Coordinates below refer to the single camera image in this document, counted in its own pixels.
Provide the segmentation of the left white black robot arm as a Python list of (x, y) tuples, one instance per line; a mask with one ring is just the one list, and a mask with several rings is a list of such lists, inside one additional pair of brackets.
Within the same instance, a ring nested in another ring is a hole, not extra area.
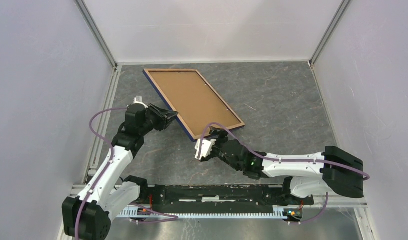
[(63, 230), (77, 240), (104, 240), (114, 219), (133, 202), (150, 200), (148, 181), (128, 176), (115, 189), (122, 172), (134, 160), (153, 130), (165, 130), (178, 115), (153, 104), (133, 103), (125, 110), (125, 121), (119, 126), (108, 154), (89, 183), (76, 197), (62, 203)]

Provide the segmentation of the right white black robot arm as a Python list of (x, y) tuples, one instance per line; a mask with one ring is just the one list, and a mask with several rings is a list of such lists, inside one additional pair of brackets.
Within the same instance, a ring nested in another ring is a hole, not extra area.
[(216, 139), (198, 139), (195, 158), (201, 162), (218, 158), (250, 179), (284, 177), (281, 199), (294, 204), (311, 195), (335, 193), (339, 196), (364, 197), (364, 162), (336, 147), (304, 155), (279, 155), (255, 152), (239, 140), (230, 140), (228, 132), (213, 129)]

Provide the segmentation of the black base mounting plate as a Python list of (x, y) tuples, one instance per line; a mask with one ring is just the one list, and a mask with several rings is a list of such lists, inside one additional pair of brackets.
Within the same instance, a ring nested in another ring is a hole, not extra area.
[(141, 190), (136, 202), (165, 214), (259, 214), (315, 203), (313, 196), (299, 198), (269, 184), (154, 185)]

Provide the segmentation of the aluminium rail front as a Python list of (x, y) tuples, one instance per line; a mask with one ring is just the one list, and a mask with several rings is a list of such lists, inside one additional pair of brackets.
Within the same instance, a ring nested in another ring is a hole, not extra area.
[[(314, 204), (306, 205), (306, 208), (322, 208), (326, 202), (326, 193), (321, 195), (313, 195)], [(328, 192), (327, 208), (340, 209), (340, 208), (367, 208), (368, 203), (363, 198), (348, 198), (334, 193)]]

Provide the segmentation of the left corner aluminium post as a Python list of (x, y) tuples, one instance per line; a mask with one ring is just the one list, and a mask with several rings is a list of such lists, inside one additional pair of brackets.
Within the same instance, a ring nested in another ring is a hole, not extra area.
[(118, 63), (115, 60), (113, 54), (111, 53), (111, 50), (108, 47), (101, 31), (99, 30), (98, 25), (96, 24), (91, 12), (89, 11), (86, 2), (84, 0), (74, 0), (74, 2), (77, 5), (82, 17), (84, 18), (86, 24), (88, 25), (92, 35), (97, 41), (107, 61), (109, 62), (113, 69), (116, 69), (118, 67)]

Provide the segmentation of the corner aluminium post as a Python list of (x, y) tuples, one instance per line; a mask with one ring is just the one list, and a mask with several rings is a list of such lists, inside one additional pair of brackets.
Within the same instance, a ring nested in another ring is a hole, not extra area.
[(86, 24), (88, 25), (92, 35), (97, 41), (107, 61), (109, 62), (113, 69), (116, 69), (118, 67), (118, 63), (115, 60), (113, 54), (111, 53), (111, 50), (108, 47), (101, 31), (99, 30), (98, 25), (96, 24), (91, 12), (89, 11), (86, 2), (84, 0), (74, 0), (74, 2), (77, 5), (82, 17), (84, 18)]
[(334, 16), (332, 17), (328, 27), (326, 28), (321, 40), (319, 41), (314, 53), (312, 54), (311, 58), (309, 59), (308, 63), (311, 68), (313, 68), (321, 56), (324, 48), (328, 44), (330, 38), (332, 37), (334, 31), (336, 30), (338, 24), (340, 23), (341, 19), (343, 18), (345, 12), (347, 11), (350, 3), (352, 0), (342, 0), (339, 7), (337, 8)]

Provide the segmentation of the right corner aluminium post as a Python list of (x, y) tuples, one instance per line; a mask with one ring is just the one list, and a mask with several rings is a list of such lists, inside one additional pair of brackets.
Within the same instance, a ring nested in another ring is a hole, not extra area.
[(342, 0), (339, 7), (337, 8), (334, 16), (332, 17), (328, 27), (326, 28), (321, 40), (319, 41), (314, 53), (312, 54), (311, 58), (309, 59), (308, 63), (311, 68), (313, 68), (321, 56), (324, 48), (328, 44), (330, 38), (332, 37), (334, 31), (336, 30), (338, 24), (340, 23), (341, 19), (343, 18), (345, 12), (347, 11), (350, 3), (352, 0)]

